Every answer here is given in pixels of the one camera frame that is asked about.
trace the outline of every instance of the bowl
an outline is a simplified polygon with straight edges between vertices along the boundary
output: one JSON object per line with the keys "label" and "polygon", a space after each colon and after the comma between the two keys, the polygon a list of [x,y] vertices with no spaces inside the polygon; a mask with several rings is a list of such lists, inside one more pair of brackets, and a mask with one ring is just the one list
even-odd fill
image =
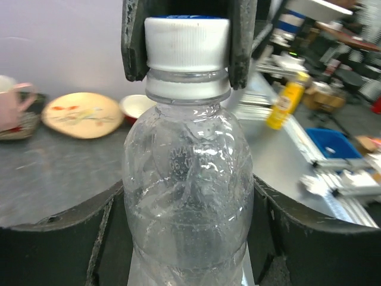
{"label": "bowl", "polygon": [[119,103],[120,110],[123,112],[126,121],[130,124],[134,124],[144,112],[155,105],[155,101],[150,100],[146,95],[142,94],[129,95]]}

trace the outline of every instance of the wooden plate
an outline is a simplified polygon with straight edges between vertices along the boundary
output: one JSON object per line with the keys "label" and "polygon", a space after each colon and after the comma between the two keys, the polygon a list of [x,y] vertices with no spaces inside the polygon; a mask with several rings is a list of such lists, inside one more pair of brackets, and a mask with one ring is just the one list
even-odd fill
{"label": "wooden plate", "polygon": [[67,94],[50,102],[42,121],[66,135],[92,139],[105,136],[123,121],[119,105],[111,98],[90,92]]}

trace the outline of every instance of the plastic bottle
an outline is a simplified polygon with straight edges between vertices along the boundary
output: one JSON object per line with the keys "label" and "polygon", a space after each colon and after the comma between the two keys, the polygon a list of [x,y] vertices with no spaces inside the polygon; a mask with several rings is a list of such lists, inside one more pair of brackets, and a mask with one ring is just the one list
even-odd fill
{"label": "plastic bottle", "polygon": [[146,93],[158,104],[127,136],[123,184],[136,255],[159,286],[241,286],[254,189],[248,143],[219,104],[229,25],[145,20]]}
{"label": "plastic bottle", "polygon": [[304,92],[305,82],[310,76],[303,72],[298,72],[296,79],[288,82],[277,103],[273,106],[273,111],[267,118],[266,123],[273,129],[280,129],[283,122],[292,114],[298,106]]}

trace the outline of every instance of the transparent bottle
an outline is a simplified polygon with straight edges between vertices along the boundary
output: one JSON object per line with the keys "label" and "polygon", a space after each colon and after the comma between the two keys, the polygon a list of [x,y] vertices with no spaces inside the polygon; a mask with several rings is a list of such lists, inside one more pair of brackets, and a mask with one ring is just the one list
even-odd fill
{"label": "transparent bottle", "polygon": [[[146,33],[168,21],[150,19]],[[197,19],[189,25],[210,24]],[[186,24],[179,26],[189,30]],[[132,127],[123,159],[136,255],[159,286],[241,286],[254,199],[252,158],[239,122],[219,103],[230,94],[226,62],[208,68],[217,71],[157,70],[149,45],[146,91],[158,104]]]}

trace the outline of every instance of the mug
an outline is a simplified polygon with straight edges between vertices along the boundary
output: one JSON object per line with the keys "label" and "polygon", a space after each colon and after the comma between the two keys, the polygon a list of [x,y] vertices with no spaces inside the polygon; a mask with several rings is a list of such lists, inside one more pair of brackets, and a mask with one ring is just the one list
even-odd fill
{"label": "mug", "polygon": [[[31,88],[31,93],[20,101],[18,89]],[[0,132],[16,128],[24,111],[36,100],[35,87],[31,83],[16,83],[8,76],[0,76]]]}

